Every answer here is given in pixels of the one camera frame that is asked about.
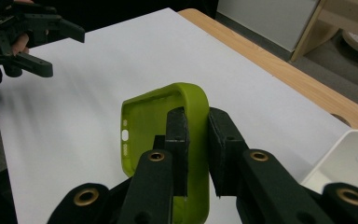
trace lime green silicone case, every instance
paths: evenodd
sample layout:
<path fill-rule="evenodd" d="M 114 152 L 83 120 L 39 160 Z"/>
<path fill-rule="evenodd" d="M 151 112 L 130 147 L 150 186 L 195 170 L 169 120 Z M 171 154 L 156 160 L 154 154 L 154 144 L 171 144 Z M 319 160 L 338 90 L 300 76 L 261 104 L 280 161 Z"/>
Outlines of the lime green silicone case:
<path fill-rule="evenodd" d="M 187 197 L 174 197 L 173 223 L 204 223 L 209 213 L 207 159 L 208 99 L 193 84 L 174 83 L 123 102 L 121 165 L 133 176 L 141 155 L 153 148 L 155 135 L 165 134 L 167 113 L 185 109 L 189 130 Z"/>

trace white wall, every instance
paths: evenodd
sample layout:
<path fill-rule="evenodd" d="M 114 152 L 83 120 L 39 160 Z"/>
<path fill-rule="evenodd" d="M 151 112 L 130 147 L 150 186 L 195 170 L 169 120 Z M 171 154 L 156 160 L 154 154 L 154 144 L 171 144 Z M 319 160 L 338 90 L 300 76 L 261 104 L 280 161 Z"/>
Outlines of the white wall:
<path fill-rule="evenodd" d="M 318 0 L 219 0 L 217 11 L 293 52 Z"/>

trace white table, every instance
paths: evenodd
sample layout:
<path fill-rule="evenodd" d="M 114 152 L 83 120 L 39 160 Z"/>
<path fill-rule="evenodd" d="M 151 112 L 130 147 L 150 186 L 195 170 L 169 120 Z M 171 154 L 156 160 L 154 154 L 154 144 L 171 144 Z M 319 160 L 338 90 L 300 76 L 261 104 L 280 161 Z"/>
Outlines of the white table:
<path fill-rule="evenodd" d="M 173 82 L 199 85 L 250 147 L 272 152 L 300 180 L 349 127 L 175 12 L 165 9 L 33 49 L 54 77 L 0 85 L 0 128 L 20 223 L 46 223 L 83 183 L 127 177 L 119 155 L 124 100 Z M 234 198 L 211 185 L 207 223 L 240 223 Z"/>

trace wooden table edge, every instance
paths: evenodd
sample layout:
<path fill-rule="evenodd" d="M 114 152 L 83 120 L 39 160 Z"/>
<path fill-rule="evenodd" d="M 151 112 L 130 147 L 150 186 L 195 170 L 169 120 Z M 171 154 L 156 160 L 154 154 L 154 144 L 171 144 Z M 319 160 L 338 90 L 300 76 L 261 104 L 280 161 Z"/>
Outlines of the wooden table edge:
<path fill-rule="evenodd" d="M 188 21 L 257 64 L 330 114 L 344 118 L 358 129 L 358 104 L 331 90 L 223 24 L 190 8 L 179 12 Z"/>

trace gray floor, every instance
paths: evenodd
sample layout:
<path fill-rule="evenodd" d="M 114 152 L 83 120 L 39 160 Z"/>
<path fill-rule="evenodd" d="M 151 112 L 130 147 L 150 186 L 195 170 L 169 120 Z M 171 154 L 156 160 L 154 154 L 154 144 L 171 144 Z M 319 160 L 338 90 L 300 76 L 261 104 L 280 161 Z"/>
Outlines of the gray floor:
<path fill-rule="evenodd" d="M 289 61 L 290 52 L 220 14 L 216 19 L 281 59 Z M 290 64 L 358 104 L 358 53 L 342 41 L 340 33 Z M 0 138 L 0 171 L 4 169 L 6 162 Z"/>

